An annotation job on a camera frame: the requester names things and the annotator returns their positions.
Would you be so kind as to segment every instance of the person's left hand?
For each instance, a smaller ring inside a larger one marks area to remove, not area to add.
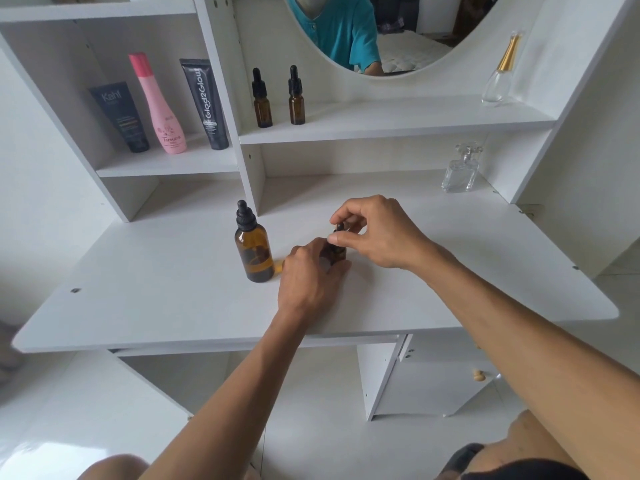
[[[325,271],[320,252],[326,239],[316,237],[306,246],[295,246],[284,260],[278,291],[278,308],[300,314],[308,325],[332,306],[351,261],[338,261]]]

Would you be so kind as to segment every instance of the pink lotion bottle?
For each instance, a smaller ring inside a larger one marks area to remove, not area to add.
[[[129,60],[147,97],[149,112],[151,112],[151,122],[164,151],[171,155],[187,151],[184,132],[175,114],[169,108],[169,104],[164,100],[147,55],[144,52],[129,54]]]

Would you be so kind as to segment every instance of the white vanity desk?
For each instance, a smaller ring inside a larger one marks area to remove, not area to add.
[[[282,0],[0,10],[0,47],[124,221],[105,231],[15,345],[25,352],[108,349],[130,357],[124,360],[144,356],[138,371],[153,383],[166,370],[197,373],[191,383],[211,388],[209,369],[180,368],[172,357],[206,356],[223,371],[226,352],[250,349],[276,312],[278,279],[250,282],[237,255],[234,214],[241,198],[257,209],[274,257],[284,258],[294,245],[329,234],[328,218],[347,198],[393,196],[430,238],[550,320],[615,318],[610,300],[514,205],[629,3],[597,1],[500,0],[443,60],[377,81],[340,72],[307,40],[279,38],[298,29]],[[272,16],[258,21],[265,10]],[[527,37],[515,99],[483,107],[481,88],[510,31],[522,27]],[[180,37],[159,47],[158,35],[169,29]],[[580,43],[569,42],[569,33]],[[85,94],[126,80],[147,123],[125,56],[140,50],[194,135],[189,151],[169,160],[157,149],[123,153]],[[229,149],[202,144],[180,57],[210,58]],[[305,84],[308,121],[301,127],[290,125],[276,104],[291,63]],[[248,74],[254,66],[272,100],[274,126],[266,130],[253,118]],[[445,194],[440,183],[455,158],[453,146],[471,139],[484,145],[483,177],[469,193]],[[229,180],[229,168],[239,178]],[[158,178],[202,173],[224,176]],[[358,347],[366,418],[453,414],[496,377],[499,371],[423,282],[353,251],[348,258],[354,265],[338,303],[303,345]],[[130,365],[136,368],[136,361]]]

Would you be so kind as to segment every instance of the drawer knob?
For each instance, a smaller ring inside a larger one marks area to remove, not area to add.
[[[483,382],[486,380],[486,376],[483,371],[479,371],[478,369],[474,369],[474,380],[476,382]]]

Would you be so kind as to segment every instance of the person's right hand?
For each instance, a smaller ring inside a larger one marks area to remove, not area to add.
[[[349,199],[329,222],[344,223],[347,229],[329,234],[330,244],[355,249],[379,266],[411,269],[421,254],[442,257],[443,249],[418,229],[393,198]],[[367,231],[359,234],[364,226]]]

